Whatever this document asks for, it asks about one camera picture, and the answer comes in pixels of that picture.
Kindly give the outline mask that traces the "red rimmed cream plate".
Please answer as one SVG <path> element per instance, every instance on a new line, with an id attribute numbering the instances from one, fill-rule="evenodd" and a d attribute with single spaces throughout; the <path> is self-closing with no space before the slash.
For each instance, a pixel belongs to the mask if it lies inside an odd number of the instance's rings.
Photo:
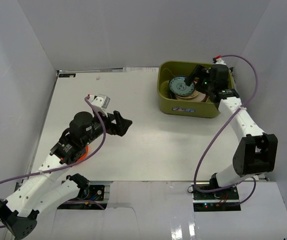
<path id="1" fill-rule="evenodd" d="M 198 91 L 194 91 L 187 100 L 192 101 L 192 102 L 197 102 L 197 103 L 204 103 L 207 101 L 207 99 L 208 99 L 208 95 L 198 92 Z"/>

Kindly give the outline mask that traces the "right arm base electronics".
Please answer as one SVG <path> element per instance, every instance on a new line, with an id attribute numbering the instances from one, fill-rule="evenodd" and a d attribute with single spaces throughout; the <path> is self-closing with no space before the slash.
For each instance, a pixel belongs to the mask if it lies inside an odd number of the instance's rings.
<path id="1" fill-rule="evenodd" d="M 193 184 L 191 184 L 187 188 L 187 192 L 192 194 L 192 204 L 195 213 L 241 211 L 239 193 L 236 187 L 203 193 L 195 190 Z"/>

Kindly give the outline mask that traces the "cream plate with flowers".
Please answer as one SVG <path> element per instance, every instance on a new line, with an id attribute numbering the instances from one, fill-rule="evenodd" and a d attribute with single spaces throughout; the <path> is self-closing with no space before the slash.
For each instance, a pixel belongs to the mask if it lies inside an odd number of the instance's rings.
<path id="1" fill-rule="evenodd" d="M 187 99 L 189 98 L 190 95 L 180 96 L 180 95 L 175 94 L 177 100 L 184 100 L 184 101 L 187 101 Z"/>

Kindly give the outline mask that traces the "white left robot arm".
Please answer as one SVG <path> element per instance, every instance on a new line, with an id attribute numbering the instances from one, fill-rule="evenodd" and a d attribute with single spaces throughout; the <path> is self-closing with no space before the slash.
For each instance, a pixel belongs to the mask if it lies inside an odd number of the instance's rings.
<path id="1" fill-rule="evenodd" d="M 71 199 L 83 200 L 90 192 L 90 181 L 76 173 L 68 175 L 63 184 L 51 190 L 68 166 L 81 162 L 88 154 L 88 146 L 104 133 L 124 136 L 132 125 L 118 111 L 103 115 L 78 112 L 69 127 L 39 168 L 19 189 L 6 199 L 0 199 L 0 221 L 17 240 L 32 233 L 42 214 Z"/>

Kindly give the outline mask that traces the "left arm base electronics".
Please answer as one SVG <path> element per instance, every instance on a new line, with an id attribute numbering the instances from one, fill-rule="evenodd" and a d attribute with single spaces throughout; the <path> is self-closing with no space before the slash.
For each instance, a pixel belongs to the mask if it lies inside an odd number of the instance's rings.
<path id="1" fill-rule="evenodd" d="M 76 197 L 57 207 L 58 210 L 105 210 L 110 197 L 109 185 L 90 185 L 81 197 Z"/>

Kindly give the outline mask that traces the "grey deer pattern plate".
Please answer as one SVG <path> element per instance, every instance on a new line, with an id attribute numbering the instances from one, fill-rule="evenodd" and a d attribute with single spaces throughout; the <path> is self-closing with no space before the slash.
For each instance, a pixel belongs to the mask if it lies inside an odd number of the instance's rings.
<path id="1" fill-rule="evenodd" d="M 164 81 L 160 85 L 160 93 L 167 99 L 177 100 L 176 95 L 171 91 L 169 87 L 169 81 Z"/>

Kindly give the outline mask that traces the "blue floral small plate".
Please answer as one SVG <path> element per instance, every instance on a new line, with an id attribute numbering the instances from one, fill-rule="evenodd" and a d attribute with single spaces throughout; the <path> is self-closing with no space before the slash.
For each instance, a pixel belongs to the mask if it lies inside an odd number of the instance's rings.
<path id="1" fill-rule="evenodd" d="M 170 90 L 179 96 L 189 96 L 195 91 L 195 85 L 192 83 L 186 86 L 185 78 L 183 76 L 174 77 L 169 81 Z"/>

